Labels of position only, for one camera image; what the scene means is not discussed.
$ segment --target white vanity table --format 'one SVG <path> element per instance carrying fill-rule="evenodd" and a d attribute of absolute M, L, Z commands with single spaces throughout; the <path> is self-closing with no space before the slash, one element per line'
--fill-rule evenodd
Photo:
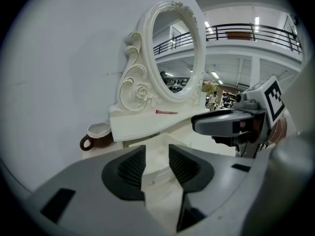
<path fill-rule="evenodd" d="M 153 53 L 153 27 L 160 13 L 178 15 L 191 33 L 194 43 L 193 69 L 187 85 L 173 93 L 162 79 Z M 193 131 L 191 117 L 206 113 L 205 97 L 201 96 L 205 67 L 203 22 L 197 22 L 192 10 L 180 2 L 162 1 L 143 14 L 138 31 L 125 39 L 128 46 L 126 68 L 117 88 L 117 104 L 109 108 L 114 143 L 103 149 L 93 148 L 83 153 L 89 158 L 124 147 L 146 145 L 146 168 L 141 190 L 146 208 L 169 232 L 176 232 L 183 189 L 168 163 L 168 144 L 235 156 L 235 149 L 216 144 L 209 136 Z M 156 110 L 177 114 L 156 114 Z"/>

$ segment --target white column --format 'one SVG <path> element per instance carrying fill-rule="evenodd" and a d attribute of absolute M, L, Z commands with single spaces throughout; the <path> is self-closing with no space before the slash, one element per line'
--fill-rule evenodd
<path fill-rule="evenodd" d="M 252 71 L 250 88 L 259 82 L 260 78 L 260 61 L 258 57 L 252 57 Z"/>
<path fill-rule="evenodd" d="M 236 86 L 238 85 L 240 78 L 241 78 L 241 73 L 242 73 L 242 68 L 243 68 L 243 59 L 240 58 L 240 65 L 238 67 L 238 75 L 237 75 L 237 81 L 236 81 Z"/>

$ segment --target oval mirror frame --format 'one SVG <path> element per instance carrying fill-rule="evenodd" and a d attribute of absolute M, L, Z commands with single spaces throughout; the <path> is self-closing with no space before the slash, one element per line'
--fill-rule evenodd
<path fill-rule="evenodd" d="M 169 90 L 160 77 L 158 66 L 153 53 L 153 26 L 158 14 L 167 11 L 175 11 L 179 14 L 180 19 L 186 24 L 191 33 L 194 44 L 194 63 L 191 77 L 187 85 L 178 93 Z M 162 1 L 157 3 L 147 13 L 145 13 L 138 25 L 138 30 L 142 35 L 142 54 L 145 67 L 156 91 L 162 98 L 169 102 L 183 102 L 187 100 L 197 86 L 200 86 L 200 79 L 203 79 L 205 67 L 205 50 L 197 26 L 197 20 L 193 15 L 193 11 L 181 2 Z"/>

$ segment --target black railing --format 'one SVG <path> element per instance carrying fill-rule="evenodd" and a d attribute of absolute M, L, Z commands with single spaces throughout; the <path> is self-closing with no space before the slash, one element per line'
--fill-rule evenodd
<path fill-rule="evenodd" d="M 297 51 L 299 54 L 302 52 L 302 47 L 297 42 L 296 34 L 271 26 L 253 24 L 226 24 L 211 26 L 211 28 L 206 29 L 206 41 L 224 38 L 267 41 L 287 47 L 291 51 Z M 158 55 L 163 52 L 192 43 L 193 41 L 190 32 L 186 32 L 153 47 L 153 52 L 154 55 Z"/>

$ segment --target wooden furniture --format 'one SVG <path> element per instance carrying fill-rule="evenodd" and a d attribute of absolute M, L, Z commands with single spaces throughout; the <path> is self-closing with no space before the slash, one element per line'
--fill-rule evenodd
<path fill-rule="evenodd" d="M 250 31 L 226 31 L 227 39 L 241 39 L 252 40 L 252 33 Z"/>

